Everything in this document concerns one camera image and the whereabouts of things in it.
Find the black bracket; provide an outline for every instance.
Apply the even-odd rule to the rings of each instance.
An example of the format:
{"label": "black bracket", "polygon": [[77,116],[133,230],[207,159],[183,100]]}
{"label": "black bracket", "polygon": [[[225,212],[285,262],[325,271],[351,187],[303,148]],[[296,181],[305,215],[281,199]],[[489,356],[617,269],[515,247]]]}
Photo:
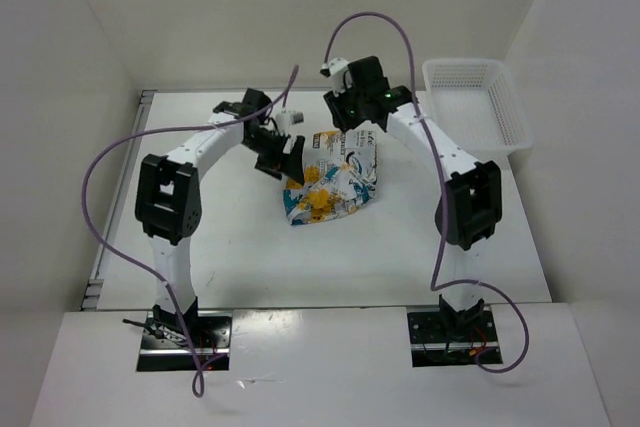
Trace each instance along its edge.
{"label": "black bracket", "polygon": [[[140,165],[135,216],[144,233],[178,245],[192,235],[202,215],[198,169],[149,154]],[[172,186],[171,193],[162,186]]]}
{"label": "black bracket", "polygon": [[347,69],[351,87],[337,97],[333,91],[324,95],[333,125],[346,132],[368,120],[386,131],[389,114],[411,102],[411,92],[404,86],[391,89],[375,56],[350,62]]}
{"label": "black bracket", "polygon": [[456,311],[441,295],[438,300],[438,312],[447,338],[459,340],[469,337],[474,327],[480,322],[484,312],[484,300],[478,300],[473,307],[467,310]]}
{"label": "black bracket", "polygon": [[[241,102],[221,102],[213,111],[245,117],[266,107],[269,103],[271,99],[263,92],[247,89]],[[285,154],[284,148],[289,137],[263,127],[267,120],[268,114],[265,113],[244,123],[242,145],[258,154],[255,168],[276,179],[281,179],[284,174],[299,184],[304,184],[302,169],[304,137],[296,137],[291,152]]]}
{"label": "black bracket", "polygon": [[[500,168],[495,162],[476,163],[476,168],[464,174],[453,173],[445,184],[449,204],[447,242],[469,250],[471,245],[489,238],[502,219],[502,183]],[[435,215],[442,233],[442,199]]]}

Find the white wall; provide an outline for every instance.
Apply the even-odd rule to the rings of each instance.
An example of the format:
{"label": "white wall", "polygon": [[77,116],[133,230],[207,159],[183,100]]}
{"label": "white wall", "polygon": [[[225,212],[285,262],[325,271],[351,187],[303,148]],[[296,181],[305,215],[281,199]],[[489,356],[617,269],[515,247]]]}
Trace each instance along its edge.
{"label": "white wall", "polygon": [[[83,171],[131,130],[137,101],[85,0],[0,0],[0,16],[0,423],[21,426],[96,251],[80,213]],[[120,161],[96,175],[99,222]]]}
{"label": "white wall", "polygon": [[545,273],[614,425],[640,418],[640,0],[535,0],[506,57],[533,124],[512,159]]}
{"label": "white wall", "polygon": [[[417,59],[502,58],[530,0],[89,0],[136,85],[144,88],[281,86],[301,64],[299,86],[319,76],[333,27],[360,10],[405,26]],[[380,55],[406,80],[403,45],[390,27],[363,21],[336,45],[346,57]]]}

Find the red wire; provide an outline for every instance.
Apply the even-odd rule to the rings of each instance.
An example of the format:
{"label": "red wire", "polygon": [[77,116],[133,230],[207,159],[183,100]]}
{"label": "red wire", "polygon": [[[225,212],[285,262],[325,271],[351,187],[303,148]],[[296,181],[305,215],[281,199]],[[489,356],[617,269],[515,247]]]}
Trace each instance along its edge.
{"label": "red wire", "polygon": [[[213,340],[211,340],[211,350],[215,353],[215,347],[213,345]],[[200,334],[200,353],[202,354],[201,362],[204,364],[205,361],[207,360],[207,354],[205,354],[203,351],[204,351],[204,346],[203,346],[203,342],[202,342],[202,334]],[[209,365],[207,367],[207,370],[213,370],[213,365]]]}
{"label": "red wire", "polygon": [[484,332],[482,332],[482,330],[480,330],[480,327],[476,327],[475,330],[476,330],[476,332],[478,332],[480,334],[480,337],[482,337],[483,344],[482,344],[482,347],[480,347],[480,350],[483,350],[487,346],[487,343],[488,343],[487,336],[484,335]]}

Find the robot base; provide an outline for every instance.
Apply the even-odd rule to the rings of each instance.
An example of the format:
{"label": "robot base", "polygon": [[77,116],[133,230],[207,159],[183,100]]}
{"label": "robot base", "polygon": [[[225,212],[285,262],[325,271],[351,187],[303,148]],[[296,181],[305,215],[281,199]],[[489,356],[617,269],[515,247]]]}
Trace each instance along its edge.
{"label": "robot base", "polygon": [[470,365],[483,349],[482,364],[502,364],[500,344],[493,323],[493,314],[483,307],[471,330],[455,339],[442,321],[439,307],[407,309],[411,360],[413,367],[444,367]]}
{"label": "robot base", "polygon": [[[196,352],[201,362],[214,354],[226,354],[214,361],[208,370],[229,370],[229,347],[231,343],[231,312],[195,311],[194,323],[189,328]],[[148,321],[156,323],[155,315],[149,313]],[[140,342],[138,372],[171,372],[196,370],[191,353],[184,343],[153,335],[145,330]]]}
{"label": "robot base", "polygon": [[440,296],[438,307],[440,309],[440,322],[450,340],[468,338],[474,328],[481,322],[484,312],[484,300],[480,299],[473,307],[457,311]]}

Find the metal base plate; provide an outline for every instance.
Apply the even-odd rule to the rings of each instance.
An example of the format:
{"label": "metal base plate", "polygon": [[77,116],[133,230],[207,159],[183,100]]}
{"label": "metal base plate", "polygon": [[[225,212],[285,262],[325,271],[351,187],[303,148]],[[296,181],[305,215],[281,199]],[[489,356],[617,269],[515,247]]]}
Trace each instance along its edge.
{"label": "metal base plate", "polygon": [[[231,346],[231,312],[201,310],[193,341],[201,362],[216,354],[229,354]],[[138,372],[196,370],[189,349],[170,340],[158,339],[144,331],[140,342]],[[213,362],[209,370],[229,370],[229,355]]]}
{"label": "metal base plate", "polygon": [[472,333],[462,338],[447,338],[437,307],[407,309],[407,322],[414,367],[473,364],[474,355],[485,348],[493,349],[482,354],[483,364],[502,363],[493,314],[488,307]]}

